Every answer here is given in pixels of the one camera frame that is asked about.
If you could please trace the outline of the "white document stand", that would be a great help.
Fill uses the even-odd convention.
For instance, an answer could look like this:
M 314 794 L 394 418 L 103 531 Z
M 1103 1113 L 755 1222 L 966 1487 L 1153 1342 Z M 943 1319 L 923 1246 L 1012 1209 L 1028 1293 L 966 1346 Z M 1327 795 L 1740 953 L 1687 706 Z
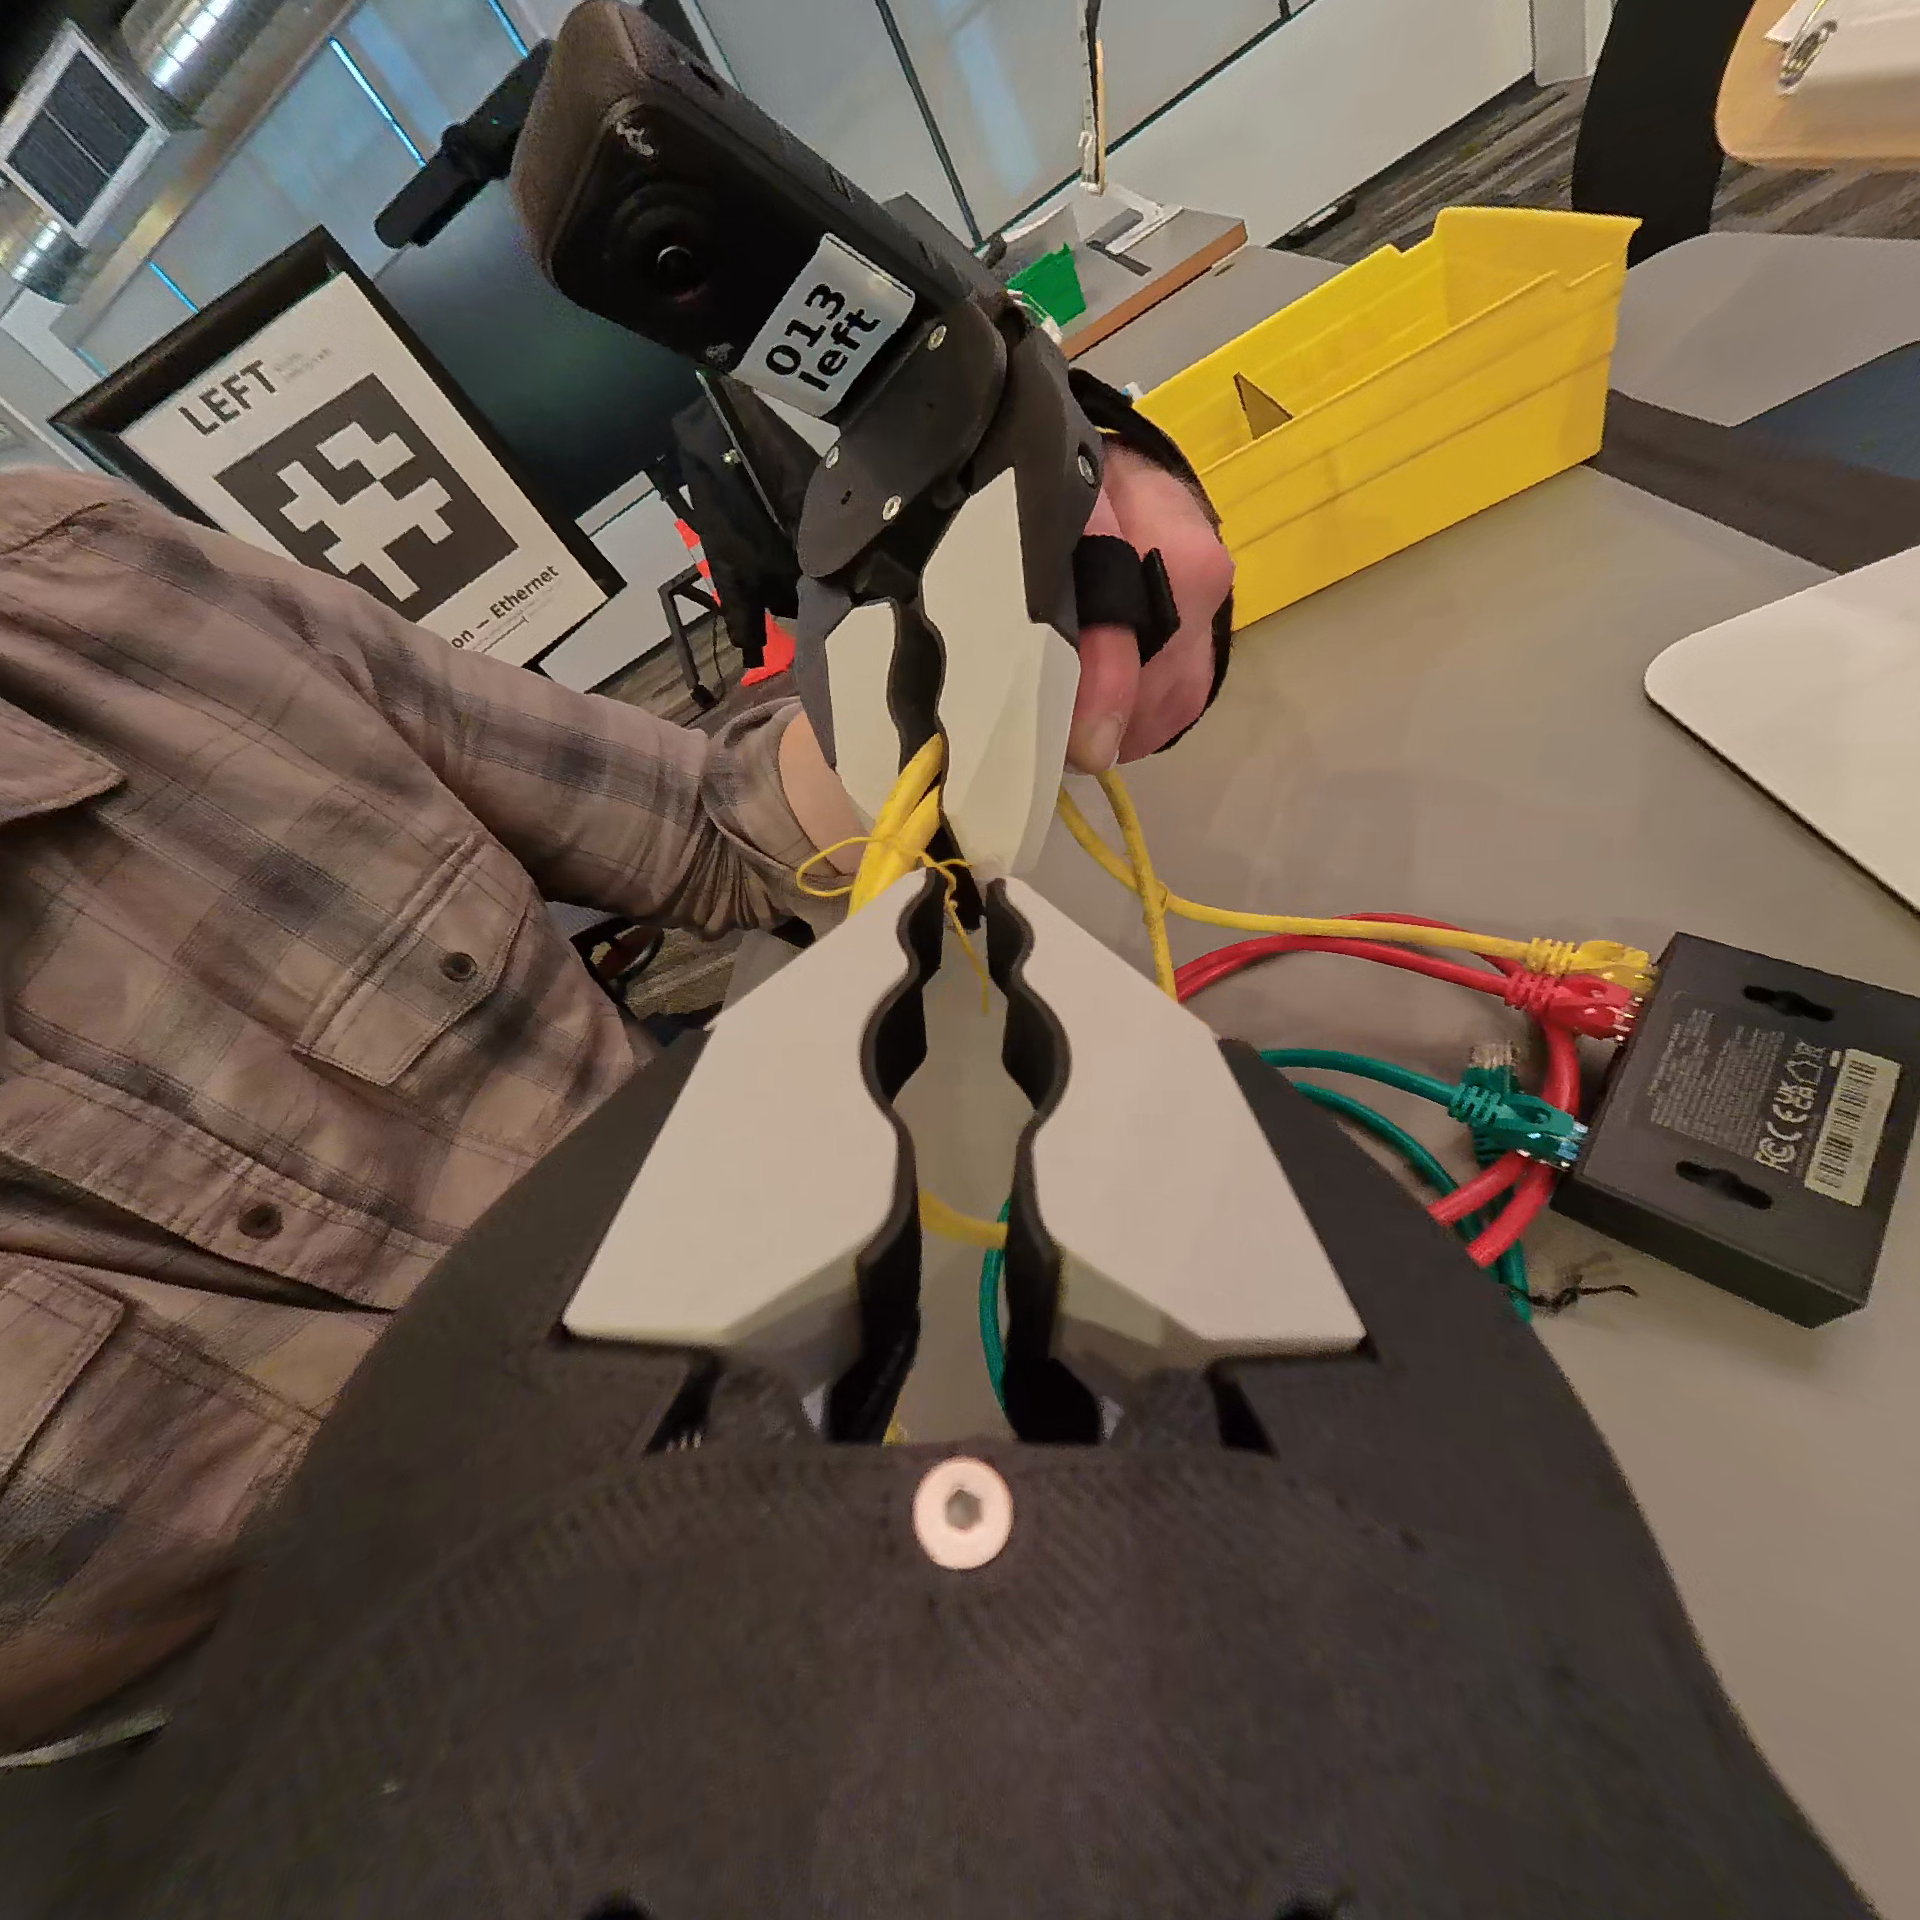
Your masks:
M 1650 703 L 1917 908 L 1917 550 L 1667 646 Z

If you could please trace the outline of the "large silver ventilation duct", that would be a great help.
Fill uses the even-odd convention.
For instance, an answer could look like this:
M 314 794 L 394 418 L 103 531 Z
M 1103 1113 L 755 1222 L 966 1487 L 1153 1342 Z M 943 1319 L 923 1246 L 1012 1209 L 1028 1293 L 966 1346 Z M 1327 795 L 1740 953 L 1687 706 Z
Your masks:
M 117 47 L 129 71 L 181 125 L 226 113 L 250 90 L 292 78 L 349 9 L 348 3 L 133 3 Z

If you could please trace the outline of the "black office chair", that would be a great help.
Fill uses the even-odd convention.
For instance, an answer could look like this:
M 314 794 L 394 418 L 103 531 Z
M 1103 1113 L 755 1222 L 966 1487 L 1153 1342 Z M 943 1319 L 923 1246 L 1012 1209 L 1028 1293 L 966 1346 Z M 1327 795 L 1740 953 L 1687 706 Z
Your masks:
M 1630 268 L 1713 226 L 1717 99 L 1748 3 L 1617 3 L 1582 108 L 1571 205 L 1634 220 Z

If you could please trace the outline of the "black framed marker sign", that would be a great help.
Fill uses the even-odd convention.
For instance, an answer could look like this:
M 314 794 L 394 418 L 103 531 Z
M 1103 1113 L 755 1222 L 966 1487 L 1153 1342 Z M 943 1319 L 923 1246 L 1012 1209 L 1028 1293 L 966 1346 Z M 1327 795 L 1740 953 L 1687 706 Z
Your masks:
M 508 666 L 535 666 L 623 589 L 326 228 L 51 428 L 169 511 Z

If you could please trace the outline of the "black network switch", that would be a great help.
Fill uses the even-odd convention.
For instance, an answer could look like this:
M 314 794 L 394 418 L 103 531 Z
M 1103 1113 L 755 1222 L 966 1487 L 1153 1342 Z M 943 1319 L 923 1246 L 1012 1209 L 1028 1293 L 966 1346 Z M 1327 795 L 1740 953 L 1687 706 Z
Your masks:
M 1553 1211 L 1825 1327 L 1866 1308 L 1915 1142 L 1917 998 L 1677 933 Z

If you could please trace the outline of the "black monitor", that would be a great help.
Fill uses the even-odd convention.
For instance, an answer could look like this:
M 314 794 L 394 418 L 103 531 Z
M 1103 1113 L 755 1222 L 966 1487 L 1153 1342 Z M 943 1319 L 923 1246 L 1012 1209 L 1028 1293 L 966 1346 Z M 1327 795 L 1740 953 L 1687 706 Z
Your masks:
M 514 140 L 491 113 L 443 131 L 374 217 L 394 252 L 374 285 L 550 510 L 585 519 L 643 477 L 679 494 L 695 375 L 547 282 L 508 188 Z

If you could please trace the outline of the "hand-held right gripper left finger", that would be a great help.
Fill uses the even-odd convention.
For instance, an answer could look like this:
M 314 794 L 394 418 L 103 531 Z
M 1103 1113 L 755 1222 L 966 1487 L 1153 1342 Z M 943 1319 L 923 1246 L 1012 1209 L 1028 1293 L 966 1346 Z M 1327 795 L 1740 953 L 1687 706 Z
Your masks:
M 709 1029 L 573 1290 L 578 1340 L 780 1373 L 835 1442 L 897 1417 L 922 1343 L 917 1147 L 943 884 L 891 883 Z

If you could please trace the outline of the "instruction sheet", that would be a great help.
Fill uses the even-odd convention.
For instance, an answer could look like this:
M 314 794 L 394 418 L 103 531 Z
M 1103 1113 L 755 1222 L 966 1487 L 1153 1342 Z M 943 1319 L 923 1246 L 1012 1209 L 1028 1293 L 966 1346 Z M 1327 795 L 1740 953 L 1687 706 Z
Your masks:
M 1773 86 L 1789 101 L 1915 101 L 1915 3 L 1795 3 L 1765 42 L 1780 53 Z

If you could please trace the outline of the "yellow plastic bin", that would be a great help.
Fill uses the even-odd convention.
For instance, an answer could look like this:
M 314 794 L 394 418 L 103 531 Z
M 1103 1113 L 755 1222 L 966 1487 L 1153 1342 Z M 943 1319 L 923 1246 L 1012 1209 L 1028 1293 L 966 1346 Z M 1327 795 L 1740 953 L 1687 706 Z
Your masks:
M 1444 207 L 1141 401 L 1221 516 L 1241 627 L 1589 462 L 1638 221 Z

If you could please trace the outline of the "person's left hand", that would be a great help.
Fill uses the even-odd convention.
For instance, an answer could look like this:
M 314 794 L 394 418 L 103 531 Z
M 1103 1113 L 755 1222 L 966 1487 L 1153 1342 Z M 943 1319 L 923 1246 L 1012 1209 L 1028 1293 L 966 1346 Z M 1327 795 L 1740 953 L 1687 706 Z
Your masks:
M 1203 491 L 1116 438 L 1089 531 L 1159 553 L 1180 615 L 1148 660 L 1133 629 L 1078 617 L 1067 762 L 1091 777 L 1162 753 L 1209 711 L 1233 651 L 1237 567 Z

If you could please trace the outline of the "air vent grille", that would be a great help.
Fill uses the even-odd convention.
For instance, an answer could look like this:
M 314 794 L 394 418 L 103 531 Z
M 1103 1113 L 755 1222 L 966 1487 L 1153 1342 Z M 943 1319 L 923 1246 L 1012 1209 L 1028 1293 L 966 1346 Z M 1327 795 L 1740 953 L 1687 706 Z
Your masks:
M 4 113 L 2 173 L 71 242 L 86 245 L 166 138 L 129 78 L 65 23 Z

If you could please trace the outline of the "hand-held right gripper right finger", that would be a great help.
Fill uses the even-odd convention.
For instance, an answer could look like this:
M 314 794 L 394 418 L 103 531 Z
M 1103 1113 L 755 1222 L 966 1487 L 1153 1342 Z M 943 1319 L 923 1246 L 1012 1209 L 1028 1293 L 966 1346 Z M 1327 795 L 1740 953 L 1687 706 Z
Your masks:
M 1002 1065 L 1031 1115 L 1002 1262 L 1002 1390 L 1027 1445 L 1221 1359 L 1355 1354 L 1361 1314 L 1211 1031 L 1027 879 L 985 895 Z

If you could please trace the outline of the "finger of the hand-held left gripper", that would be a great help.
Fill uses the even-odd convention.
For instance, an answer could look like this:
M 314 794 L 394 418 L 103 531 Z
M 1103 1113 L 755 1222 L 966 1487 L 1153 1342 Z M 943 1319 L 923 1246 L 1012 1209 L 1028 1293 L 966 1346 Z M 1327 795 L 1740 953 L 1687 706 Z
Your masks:
M 935 713 L 950 837 L 973 875 L 1025 875 L 1065 779 L 1078 658 L 1027 607 L 1012 476 L 971 494 L 947 526 L 922 573 L 922 611 L 943 651 Z
M 943 644 L 922 605 L 852 605 L 823 643 L 833 767 L 875 826 L 901 770 L 939 733 Z

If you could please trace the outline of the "grey desk with wooden edge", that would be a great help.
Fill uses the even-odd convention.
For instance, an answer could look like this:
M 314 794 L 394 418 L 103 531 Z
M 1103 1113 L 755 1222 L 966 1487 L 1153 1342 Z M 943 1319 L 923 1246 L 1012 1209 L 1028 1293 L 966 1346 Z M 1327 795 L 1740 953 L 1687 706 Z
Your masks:
M 1086 306 L 1058 322 L 1065 358 L 1084 358 L 1245 245 L 1241 217 L 1203 207 L 1174 207 L 1153 230 L 1141 225 L 1111 242 L 1071 241 Z

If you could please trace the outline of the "person's left forearm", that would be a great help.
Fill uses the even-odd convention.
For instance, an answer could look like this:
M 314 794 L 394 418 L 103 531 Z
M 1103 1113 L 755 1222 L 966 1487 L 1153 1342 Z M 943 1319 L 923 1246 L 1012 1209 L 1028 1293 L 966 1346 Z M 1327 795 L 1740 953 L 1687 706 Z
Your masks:
M 772 927 L 815 855 L 857 855 L 862 820 L 798 702 L 701 733 L 462 653 L 357 593 L 316 650 L 555 900 Z

